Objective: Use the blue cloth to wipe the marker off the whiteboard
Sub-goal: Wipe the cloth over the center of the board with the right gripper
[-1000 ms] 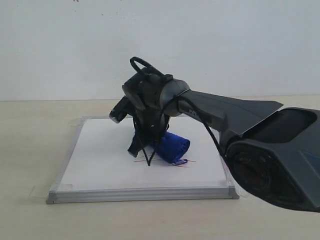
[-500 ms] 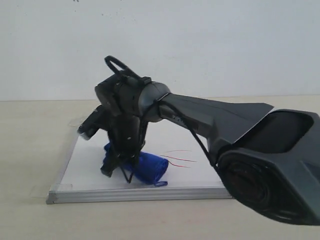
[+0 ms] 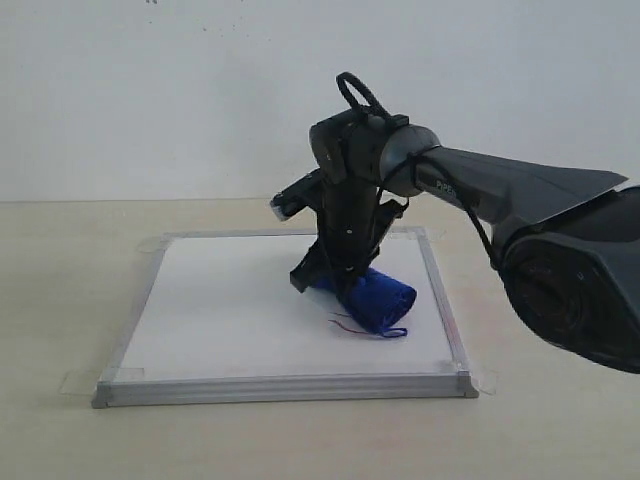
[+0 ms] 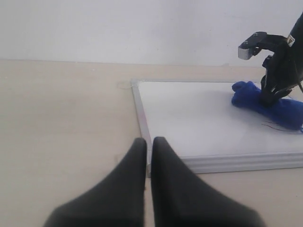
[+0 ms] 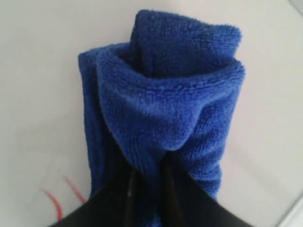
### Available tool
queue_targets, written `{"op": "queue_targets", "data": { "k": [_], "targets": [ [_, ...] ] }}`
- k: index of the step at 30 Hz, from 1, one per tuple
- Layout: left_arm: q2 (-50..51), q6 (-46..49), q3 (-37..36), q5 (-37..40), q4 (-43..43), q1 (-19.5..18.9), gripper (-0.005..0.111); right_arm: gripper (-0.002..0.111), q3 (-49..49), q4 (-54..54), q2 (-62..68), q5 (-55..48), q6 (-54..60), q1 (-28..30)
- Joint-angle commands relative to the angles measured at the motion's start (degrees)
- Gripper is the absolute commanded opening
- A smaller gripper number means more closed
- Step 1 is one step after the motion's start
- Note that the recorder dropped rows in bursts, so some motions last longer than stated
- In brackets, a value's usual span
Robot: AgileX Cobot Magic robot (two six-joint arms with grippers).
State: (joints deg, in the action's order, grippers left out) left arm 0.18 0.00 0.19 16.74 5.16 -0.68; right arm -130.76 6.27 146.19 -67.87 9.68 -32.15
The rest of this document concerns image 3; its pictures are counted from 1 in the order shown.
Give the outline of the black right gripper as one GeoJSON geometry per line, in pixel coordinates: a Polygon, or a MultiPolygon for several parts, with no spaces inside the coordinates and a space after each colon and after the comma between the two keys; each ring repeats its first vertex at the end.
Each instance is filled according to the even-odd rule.
{"type": "Polygon", "coordinates": [[[290,271],[291,285],[332,291],[338,302],[350,302],[353,288],[379,254],[382,239],[401,218],[407,203],[380,201],[378,188],[351,179],[333,185],[323,180],[322,206],[316,214],[317,238],[290,271]]]}

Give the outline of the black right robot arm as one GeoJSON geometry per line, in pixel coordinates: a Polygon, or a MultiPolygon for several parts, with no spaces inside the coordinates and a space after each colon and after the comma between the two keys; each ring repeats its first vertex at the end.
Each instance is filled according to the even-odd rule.
{"type": "Polygon", "coordinates": [[[317,168],[284,212],[308,207],[318,236],[291,272],[345,298],[408,200],[431,194],[473,222],[510,305],[545,342],[639,370],[639,190],[622,175],[444,147],[403,115],[347,110],[309,132],[317,168]]]}

